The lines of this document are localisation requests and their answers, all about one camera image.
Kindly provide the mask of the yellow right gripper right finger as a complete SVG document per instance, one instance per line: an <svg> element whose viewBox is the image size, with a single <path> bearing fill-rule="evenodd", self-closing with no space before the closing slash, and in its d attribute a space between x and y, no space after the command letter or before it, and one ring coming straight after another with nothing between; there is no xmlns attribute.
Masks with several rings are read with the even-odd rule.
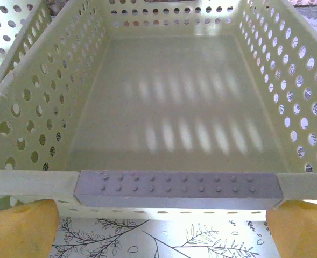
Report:
<svg viewBox="0 0 317 258"><path fill-rule="evenodd" d="M286 201L266 222L281 258L317 258L317 204Z"/></svg>

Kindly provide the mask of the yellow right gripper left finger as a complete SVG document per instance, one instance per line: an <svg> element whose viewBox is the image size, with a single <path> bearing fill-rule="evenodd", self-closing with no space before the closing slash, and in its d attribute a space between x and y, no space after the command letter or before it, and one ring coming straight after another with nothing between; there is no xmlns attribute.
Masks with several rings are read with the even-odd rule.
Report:
<svg viewBox="0 0 317 258"><path fill-rule="evenodd" d="M58 226L52 199L0 211L0 258L48 258Z"/></svg>

